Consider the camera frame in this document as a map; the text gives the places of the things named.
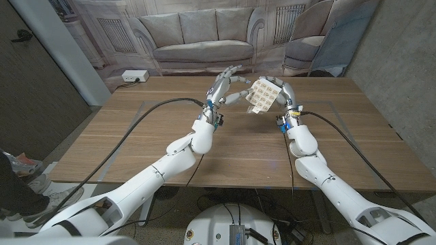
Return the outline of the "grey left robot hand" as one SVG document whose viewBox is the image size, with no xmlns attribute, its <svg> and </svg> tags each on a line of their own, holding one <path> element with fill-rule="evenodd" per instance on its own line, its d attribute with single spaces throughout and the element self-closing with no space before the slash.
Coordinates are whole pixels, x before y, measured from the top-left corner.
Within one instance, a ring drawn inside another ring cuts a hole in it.
<svg viewBox="0 0 436 245">
<path fill-rule="evenodd" d="M 212 126 L 217 127 L 221 121 L 221 117 L 217 110 L 221 106 L 235 104 L 241 98 L 246 97 L 248 94 L 253 92 L 252 88 L 248 88 L 241 92 L 228 95 L 227 97 L 225 96 L 230 88 L 231 83 L 244 82 L 249 84 L 251 82 L 244 77 L 233 76 L 233 74 L 241 67 L 242 65 L 231 65 L 217 75 L 213 85 L 206 93 L 206 103 L 204 105 L 203 112 L 198 117 L 199 120 L 206 121 Z"/>
</svg>

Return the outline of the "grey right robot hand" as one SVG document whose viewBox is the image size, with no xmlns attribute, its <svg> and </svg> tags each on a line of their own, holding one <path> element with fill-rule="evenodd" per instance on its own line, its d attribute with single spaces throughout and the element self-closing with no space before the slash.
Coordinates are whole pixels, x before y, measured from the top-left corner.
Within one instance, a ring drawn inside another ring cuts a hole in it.
<svg viewBox="0 0 436 245">
<path fill-rule="evenodd" d="M 260 76 L 270 83 L 278 86 L 281 90 L 277 95 L 275 102 L 278 104 L 283 116 L 277 117 L 277 126 L 283 133 L 286 133 L 292 127 L 300 125 L 299 117 L 302 106 L 296 103 L 296 96 L 293 88 L 287 82 L 271 76 Z"/>
</svg>

